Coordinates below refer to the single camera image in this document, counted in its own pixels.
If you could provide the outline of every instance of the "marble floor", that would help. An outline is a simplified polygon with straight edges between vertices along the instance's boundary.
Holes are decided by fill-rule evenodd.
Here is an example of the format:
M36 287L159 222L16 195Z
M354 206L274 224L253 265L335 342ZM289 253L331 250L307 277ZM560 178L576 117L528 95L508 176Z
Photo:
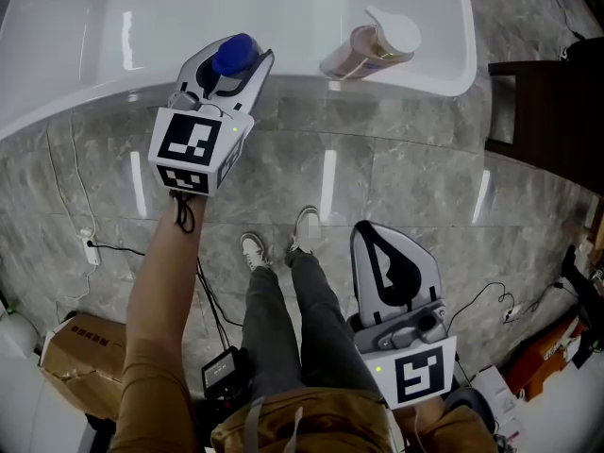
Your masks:
M241 321L249 272L239 237L257 231L273 251L295 327L300 318L289 270L282 258L299 210L321 205L324 159L336 157L326 237L317 256L344 314L356 309L349 257L351 227L361 219L396 227L428 249L439 263L449 313L491 281L506 284L516 303L529 303L558 274L575 225L593 196L545 171L483 152L492 120L510 130L513 109L499 99L488 62L555 59L574 38L555 0L472 0L478 74L457 98L350 102L265 95L257 125L237 166L208 205L200 257L230 319ZM585 36L601 35L583 0L561 0L569 24ZM78 308L125 321L126 303L141 258L101 251L86 290L81 242L65 213L52 172L75 226L91 226L70 141L90 198L101 243L144 251L169 205L146 162L157 109L116 113L63 113L0 142L0 281L3 292L44 332L59 315ZM143 183L144 207L133 190ZM208 302L193 301L184 339L192 391L199 369L221 350ZM468 374L501 362L523 338L555 319L571 303L554 290L534 313L502 325L505 304L493 288L456 319L452 331ZM226 325L235 344L241 330Z

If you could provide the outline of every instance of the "sneaker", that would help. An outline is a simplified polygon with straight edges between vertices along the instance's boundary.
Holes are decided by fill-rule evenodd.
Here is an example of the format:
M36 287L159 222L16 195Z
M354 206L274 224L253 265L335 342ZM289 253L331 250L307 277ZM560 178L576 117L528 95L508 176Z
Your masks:
M247 232L242 235L241 246L247 266L252 272L257 267L270 267L271 263L266 258L266 247L256 233Z
M300 215L295 222L290 252L300 250L304 253L312 253L321 244L321 241L322 233L319 211L315 207L306 207L300 211Z

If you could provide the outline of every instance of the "brown jacket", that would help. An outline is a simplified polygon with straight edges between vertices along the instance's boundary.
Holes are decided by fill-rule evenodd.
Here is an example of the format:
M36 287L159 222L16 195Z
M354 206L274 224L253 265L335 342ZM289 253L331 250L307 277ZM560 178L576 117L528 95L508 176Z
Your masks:
M112 452L200 450L182 364L175 357L152 344L137 344L128 350L123 384ZM258 427L261 453L283 451L300 407L303 417L297 430L297 452L391 451L385 410L373 394L308 388L266 398ZM213 431L216 451L243 451L248 411L249 407L237 411ZM496 451L486 427L467 408L447 414L422 434L421 441L427 453Z

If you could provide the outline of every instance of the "pink bottle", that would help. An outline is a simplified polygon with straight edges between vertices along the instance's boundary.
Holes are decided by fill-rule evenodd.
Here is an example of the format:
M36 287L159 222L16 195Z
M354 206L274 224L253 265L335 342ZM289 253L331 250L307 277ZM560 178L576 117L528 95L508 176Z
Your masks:
M421 33L409 17L386 13L372 6L365 11L376 24L355 28L350 39L321 62L319 68L327 77L362 79L412 59L419 47Z

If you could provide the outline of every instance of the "blue cap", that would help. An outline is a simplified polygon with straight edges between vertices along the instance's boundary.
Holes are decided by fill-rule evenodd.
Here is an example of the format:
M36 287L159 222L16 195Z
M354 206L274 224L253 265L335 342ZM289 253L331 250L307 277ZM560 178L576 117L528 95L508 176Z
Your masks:
M247 34L237 34L218 48L211 61L211 68L221 76L233 76L250 67L259 52Z

